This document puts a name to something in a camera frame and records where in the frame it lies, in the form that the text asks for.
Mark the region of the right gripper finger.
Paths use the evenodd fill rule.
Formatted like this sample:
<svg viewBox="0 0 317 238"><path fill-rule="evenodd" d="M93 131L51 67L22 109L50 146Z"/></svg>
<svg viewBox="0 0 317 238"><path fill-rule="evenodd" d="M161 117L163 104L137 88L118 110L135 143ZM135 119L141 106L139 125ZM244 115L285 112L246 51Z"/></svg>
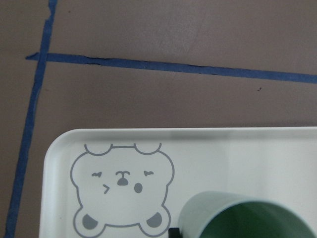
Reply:
<svg viewBox="0 0 317 238"><path fill-rule="evenodd" d="M182 238L179 228L169 228L168 238Z"/></svg>

